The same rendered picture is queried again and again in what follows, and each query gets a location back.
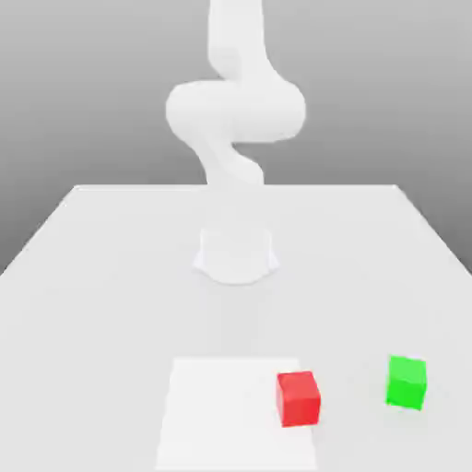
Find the small red cube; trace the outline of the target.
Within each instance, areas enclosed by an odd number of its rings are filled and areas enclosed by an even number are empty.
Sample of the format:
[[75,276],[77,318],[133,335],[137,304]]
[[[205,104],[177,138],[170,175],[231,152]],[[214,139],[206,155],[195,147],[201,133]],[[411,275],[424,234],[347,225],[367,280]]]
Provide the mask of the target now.
[[283,428],[316,425],[321,410],[321,393],[313,372],[278,373],[276,405]]

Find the small green cube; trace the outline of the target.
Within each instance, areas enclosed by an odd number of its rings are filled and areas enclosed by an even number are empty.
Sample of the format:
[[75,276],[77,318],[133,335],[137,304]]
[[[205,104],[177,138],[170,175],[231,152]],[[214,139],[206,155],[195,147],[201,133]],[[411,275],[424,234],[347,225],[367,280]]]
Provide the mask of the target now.
[[385,388],[387,405],[421,411],[428,386],[425,360],[392,355]]

